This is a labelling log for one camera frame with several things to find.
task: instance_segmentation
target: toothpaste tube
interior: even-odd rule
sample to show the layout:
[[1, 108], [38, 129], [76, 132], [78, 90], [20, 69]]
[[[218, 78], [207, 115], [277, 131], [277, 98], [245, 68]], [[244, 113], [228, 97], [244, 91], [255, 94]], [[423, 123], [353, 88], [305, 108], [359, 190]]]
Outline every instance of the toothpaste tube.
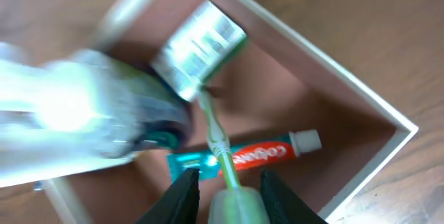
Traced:
[[[230, 147], [237, 171], [292, 160], [320, 148], [321, 141], [316, 130], [289, 132], [279, 137]], [[188, 168], [199, 169], [200, 180], [222, 175], [221, 165], [210, 150], [170, 154], [167, 159], [173, 181]]]

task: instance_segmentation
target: open box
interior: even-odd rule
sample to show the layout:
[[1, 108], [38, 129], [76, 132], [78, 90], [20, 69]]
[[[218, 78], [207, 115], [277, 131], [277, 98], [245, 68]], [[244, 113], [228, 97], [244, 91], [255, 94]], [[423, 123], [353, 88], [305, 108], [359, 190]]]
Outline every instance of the open box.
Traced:
[[[147, 64], [204, 0], [119, 0], [100, 25], [94, 48]], [[210, 0], [247, 33], [242, 52], [212, 79], [218, 118], [232, 143], [315, 128], [323, 149], [269, 166], [320, 217], [353, 197], [418, 128], [349, 71], [252, 0]], [[193, 105], [195, 134], [185, 149], [205, 146], [206, 124]], [[48, 196], [72, 223], [133, 223], [171, 184], [165, 150], [134, 162], [49, 180]], [[124, 164], [130, 160], [121, 160]], [[262, 168], [240, 173], [258, 187]], [[198, 221], [205, 223], [222, 178], [200, 183]]]

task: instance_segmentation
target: brown wooden surface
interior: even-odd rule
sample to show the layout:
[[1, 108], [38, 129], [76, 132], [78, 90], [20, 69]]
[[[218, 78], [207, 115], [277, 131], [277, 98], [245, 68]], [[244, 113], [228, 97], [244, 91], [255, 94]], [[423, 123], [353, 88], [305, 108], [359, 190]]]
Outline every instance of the brown wooden surface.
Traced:
[[[114, 0], [0, 0], [0, 40], [38, 60], [84, 45]], [[444, 0], [257, 0], [420, 126], [338, 223], [444, 223]], [[58, 223], [30, 185], [0, 190], [0, 223]]]

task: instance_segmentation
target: cardboard box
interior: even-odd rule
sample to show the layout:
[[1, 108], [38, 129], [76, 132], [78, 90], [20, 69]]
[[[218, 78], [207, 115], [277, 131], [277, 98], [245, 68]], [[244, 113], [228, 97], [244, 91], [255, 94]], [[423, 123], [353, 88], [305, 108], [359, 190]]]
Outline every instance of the cardboard box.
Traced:
[[[101, 23], [94, 47], [129, 63], [148, 63], [203, 1], [119, 0]], [[319, 216], [332, 221], [335, 210], [418, 127], [253, 0], [210, 1], [250, 40], [210, 83], [221, 93], [216, 99], [220, 122], [234, 143], [317, 129], [321, 152], [270, 167]], [[205, 147], [206, 124], [196, 105], [192, 112], [196, 133], [186, 149], [196, 150]], [[131, 223], [170, 185], [166, 154], [146, 151], [131, 164], [49, 180], [47, 193], [64, 221]], [[260, 171], [240, 173], [242, 182], [257, 187]], [[212, 196], [222, 188], [222, 178], [201, 182], [201, 223], [206, 223]]]

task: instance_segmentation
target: wooden floor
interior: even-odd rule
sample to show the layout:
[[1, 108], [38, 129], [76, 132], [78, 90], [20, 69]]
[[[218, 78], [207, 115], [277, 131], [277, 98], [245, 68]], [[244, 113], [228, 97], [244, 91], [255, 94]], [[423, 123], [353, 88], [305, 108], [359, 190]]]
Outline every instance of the wooden floor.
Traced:
[[[0, 0], [0, 40], [38, 60], [87, 43], [114, 0]], [[257, 0], [420, 127], [337, 223], [444, 223], [444, 0]], [[0, 223], [58, 223], [31, 185], [0, 189]]]

